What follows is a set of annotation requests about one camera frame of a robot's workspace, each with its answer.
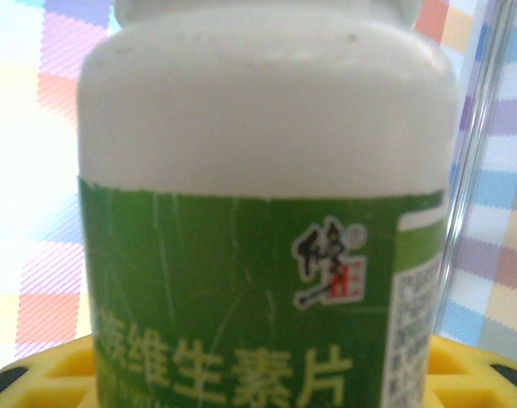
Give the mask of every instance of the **product label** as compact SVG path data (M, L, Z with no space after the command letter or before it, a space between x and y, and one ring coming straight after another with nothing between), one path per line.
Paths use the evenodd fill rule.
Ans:
M443 191L80 187L102 408L419 406Z

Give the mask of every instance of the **pastel plaid background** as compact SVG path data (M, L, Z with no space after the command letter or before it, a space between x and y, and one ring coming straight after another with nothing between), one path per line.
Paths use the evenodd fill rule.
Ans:
M517 360L517 11L491 120L441 334Z
M426 0L416 25L441 44L464 88L475 74L484 1ZM85 54L117 30L110 0L0 0L0 367L90 332L76 183L75 91ZM516 37L507 67L513 73ZM465 235L468 249L445 323L446 334L502 347L506 355L513 349L485 339L496 336L501 323L506 332L517 333L511 312L517 306L517 212L510 212L517 199L506 198L505 190L511 188L517 197L517 166L510 159L517 155L517 135L504 135L517 133L517 115L510 123L502 116L511 117L517 105L508 101L517 97L517 82L510 78L505 75L494 126L507 128L490 137ZM487 256L498 253L496 261L485 263L483 248ZM462 296L465 290L472 295ZM467 315L481 323L470 330L461 323ZM486 319L498 330L488 328Z

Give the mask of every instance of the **bottle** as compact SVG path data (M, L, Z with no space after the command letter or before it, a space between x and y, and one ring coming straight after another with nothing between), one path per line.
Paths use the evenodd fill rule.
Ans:
M102 408L419 407L458 92L418 0L127 0L78 86Z

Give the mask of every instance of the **calligraphy logo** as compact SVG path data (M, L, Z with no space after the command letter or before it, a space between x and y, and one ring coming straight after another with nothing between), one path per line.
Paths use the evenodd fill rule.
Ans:
M298 261L300 279L317 285L297 292L294 304L306 310L316 303L324 305L358 303L364 299L366 257L351 256L350 251L366 244L367 231L361 224L345 229L334 217L326 217L323 226L311 225L293 243L293 256Z

